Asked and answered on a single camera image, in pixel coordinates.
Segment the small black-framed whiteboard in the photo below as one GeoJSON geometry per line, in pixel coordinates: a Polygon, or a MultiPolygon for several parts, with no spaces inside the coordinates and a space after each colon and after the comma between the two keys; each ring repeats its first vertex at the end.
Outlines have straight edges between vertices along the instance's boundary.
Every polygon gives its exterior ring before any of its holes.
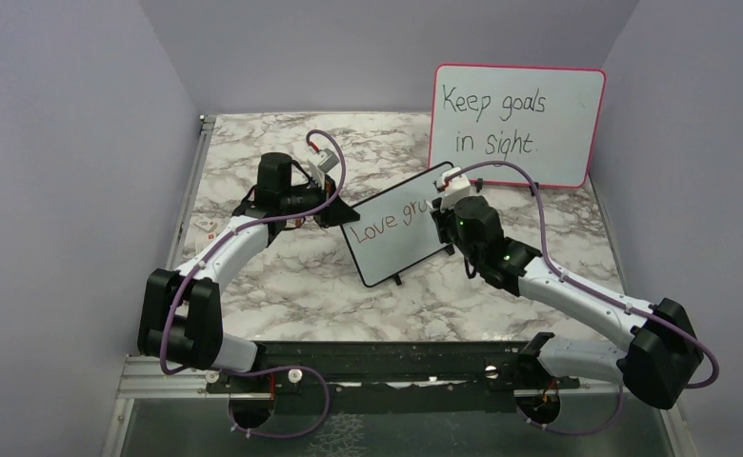
{"type": "Polygon", "coordinates": [[[435,183],[452,168],[441,162],[352,206],[359,219],[341,231],[365,287],[396,281],[437,253],[454,254],[439,241],[431,217],[431,201],[439,196],[435,183]]]}

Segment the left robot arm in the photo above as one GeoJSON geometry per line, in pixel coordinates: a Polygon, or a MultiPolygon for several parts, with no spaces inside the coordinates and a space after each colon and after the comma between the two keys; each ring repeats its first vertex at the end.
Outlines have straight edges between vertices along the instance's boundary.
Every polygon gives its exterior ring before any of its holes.
{"type": "Polygon", "coordinates": [[[163,362],[174,374],[183,368],[223,369],[242,389],[256,390],[267,378],[260,348],[223,329],[221,295],[255,256],[287,230],[290,220],[307,218],[321,228],[358,220],[341,200],[344,181],[332,178],[344,167],[341,154],[322,149],[302,166],[287,153],[262,155],[254,186],[228,224],[197,255],[179,267],[150,274],[138,329],[141,354],[163,362]]]}

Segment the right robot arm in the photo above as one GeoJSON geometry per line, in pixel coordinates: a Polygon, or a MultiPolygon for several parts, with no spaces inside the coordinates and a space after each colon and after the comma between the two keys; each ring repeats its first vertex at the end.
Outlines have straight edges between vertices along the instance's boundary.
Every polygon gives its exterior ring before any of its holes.
{"type": "Polygon", "coordinates": [[[686,309],[664,298],[653,304],[567,274],[539,249],[505,236],[498,213],[480,196],[450,209],[430,201],[441,242],[463,254],[469,277],[515,297],[557,309],[604,336],[602,342],[549,334],[531,340],[517,362],[519,379],[541,387],[554,377],[577,376],[627,388],[651,407],[670,409],[703,362],[686,309]]]}

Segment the large pink-framed whiteboard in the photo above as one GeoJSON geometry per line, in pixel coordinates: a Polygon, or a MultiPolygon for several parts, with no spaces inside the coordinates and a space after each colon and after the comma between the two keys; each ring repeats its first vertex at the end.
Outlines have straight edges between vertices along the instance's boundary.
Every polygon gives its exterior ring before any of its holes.
{"type": "Polygon", "coordinates": [[[588,179],[604,70],[445,63],[433,76],[428,163],[492,185],[578,189],[588,179]]]}

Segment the small white red card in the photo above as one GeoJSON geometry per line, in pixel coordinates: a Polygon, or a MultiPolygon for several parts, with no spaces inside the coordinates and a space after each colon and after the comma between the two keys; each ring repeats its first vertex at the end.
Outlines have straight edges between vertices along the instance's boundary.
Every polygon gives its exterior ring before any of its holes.
{"type": "Polygon", "coordinates": [[[217,229],[217,223],[206,216],[194,216],[191,218],[191,224],[206,233],[214,232],[217,229]]]}

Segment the white eraser box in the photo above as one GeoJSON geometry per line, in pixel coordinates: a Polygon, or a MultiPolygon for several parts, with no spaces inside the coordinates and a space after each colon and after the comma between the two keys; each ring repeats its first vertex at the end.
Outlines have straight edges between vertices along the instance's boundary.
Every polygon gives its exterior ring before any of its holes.
{"type": "Polygon", "coordinates": [[[207,232],[207,233],[201,233],[197,235],[194,240],[195,251],[200,252],[204,250],[211,243],[213,243],[216,239],[217,239],[216,232],[207,232]]]}

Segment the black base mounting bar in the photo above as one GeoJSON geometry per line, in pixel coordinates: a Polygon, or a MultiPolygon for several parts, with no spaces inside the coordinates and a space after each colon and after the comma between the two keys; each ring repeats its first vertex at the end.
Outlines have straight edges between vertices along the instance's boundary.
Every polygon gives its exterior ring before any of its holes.
{"type": "Polygon", "coordinates": [[[239,416],[513,413],[532,397],[577,388],[550,375],[529,342],[283,342],[259,345],[256,376],[216,374],[203,391],[239,416]]]}

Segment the aluminium rail left table edge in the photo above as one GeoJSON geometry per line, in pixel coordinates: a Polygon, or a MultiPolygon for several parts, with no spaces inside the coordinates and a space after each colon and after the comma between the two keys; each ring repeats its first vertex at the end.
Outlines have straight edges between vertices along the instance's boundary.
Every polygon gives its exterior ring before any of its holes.
{"type": "Polygon", "coordinates": [[[194,208],[196,193],[210,147],[216,119],[217,116],[212,114],[202,114],[199,116],[200,130],[193,152],[191,169],[184,193],[180,200],[177,217],[173,224],[170,249],[165,264],[161,269],[171,269],[182,256],[186,233],[189,230],[191,213],[194,208]]]}

